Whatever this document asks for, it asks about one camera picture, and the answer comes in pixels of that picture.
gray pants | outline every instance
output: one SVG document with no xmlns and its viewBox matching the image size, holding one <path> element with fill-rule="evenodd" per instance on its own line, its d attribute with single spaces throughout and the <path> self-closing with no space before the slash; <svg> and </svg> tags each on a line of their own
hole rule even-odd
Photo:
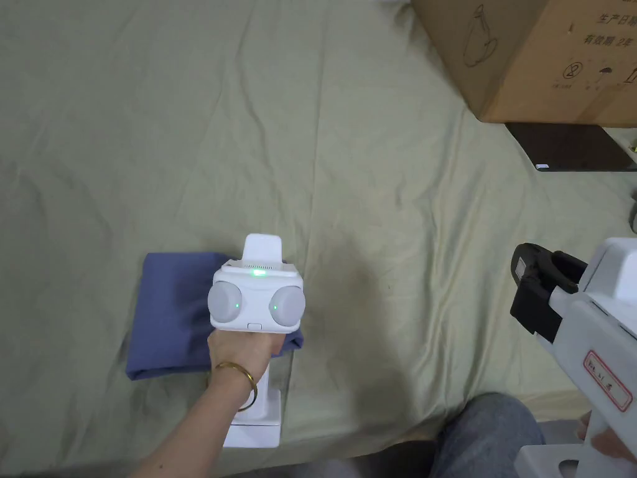
<svg viewBox="0 0 637 478">
<path fill-rule="evenodd" d="M 543 445 L 531 412 L 508 395 L 471 400 L 438 436 L 431 478 L 518 478 L 513 462 L 525 445 Z"/>
</svg>

gold bangle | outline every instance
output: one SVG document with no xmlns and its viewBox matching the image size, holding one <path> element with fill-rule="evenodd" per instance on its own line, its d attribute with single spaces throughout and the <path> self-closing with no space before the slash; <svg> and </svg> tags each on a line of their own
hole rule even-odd
<svg viewBox="0 0 637 478">
<path fill-rule="evenodd" d="M 254 381 L 254 379 L 252 378 L 252 375 L 250 375 L 250 372 L 248 372 L 246 369 L 244 369 L 238 363 L 234 363 L 234 362 L 221 362 L 219 365 L 217 365 L 215 367 L 215 369 L 217 369 L 217 368 L 233 368 L 233 369 L 238 370 L 239 372 L 241 372 L 243 375 L 245 375 L 246 378 L 250 381 L 250 387 L 252 387 L 252 391 L 254 392 L 254 396 L 252 397 L 252 401 L 246 407 L 243 407 L 243 408 L 237 410 L 237 412 L 243 412 L 244 410 L 247 410 L 252 405 L 254 405 L 254 402 L 257 401 L 257 393 L 259 391 L 257 390 L 257 384 Z"/>
</svg>

forearm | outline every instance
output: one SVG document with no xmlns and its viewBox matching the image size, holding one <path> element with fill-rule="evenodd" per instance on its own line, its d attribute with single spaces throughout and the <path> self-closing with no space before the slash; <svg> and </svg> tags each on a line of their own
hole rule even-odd
<svg viewBox="0 0 637 478">
<path fill-rule="evenodd" d="M 250 383 L 242 374 L 215 370 L 208 389 L 133 477 L 208 476 L 233 417 L 249 394 Z"/>
</svg>

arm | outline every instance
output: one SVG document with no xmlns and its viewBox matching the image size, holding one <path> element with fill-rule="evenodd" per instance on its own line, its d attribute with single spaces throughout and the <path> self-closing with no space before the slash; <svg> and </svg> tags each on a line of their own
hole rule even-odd
<svg viewBox="0 0 637 478">
<path fill-rule="evenodd" d="M 577 428 L 577 437 L 580 440 L 586 438 L 586 432 L 589 427 L 590 412 L 580 418 L 580 426 Z M 611 458 L 624 458 L 637 465 L 637 458 L 631 453 L 626 445 L 619 439 L 617 434 L 610 428 L 603 433 L 596 435 L 590 441 L 590 444 L 600 453 Z"/>
<path fill-rule="evenodd" d="M 283 334 L 215 330 L 208 337 L 213 367 L 208 389 L 159 448 L 142 462 L 133 478 L 208 476 L 234 415 L 251 390 L 241 372 L 215 366 L 223 361 L 235 362 L 258 382 L 270 355 L 280 352 L 283 338 Z"/>
</svg>

cardboard box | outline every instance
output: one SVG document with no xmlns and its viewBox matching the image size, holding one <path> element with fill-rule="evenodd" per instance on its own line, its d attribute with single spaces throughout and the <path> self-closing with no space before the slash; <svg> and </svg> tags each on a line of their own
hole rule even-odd
<svg viewBox="0 0 637 478">
<path fill-rule="evenodd" d="M 637 0 L 412 0 L 481 121 L 637 126 Z"/>
</svg>

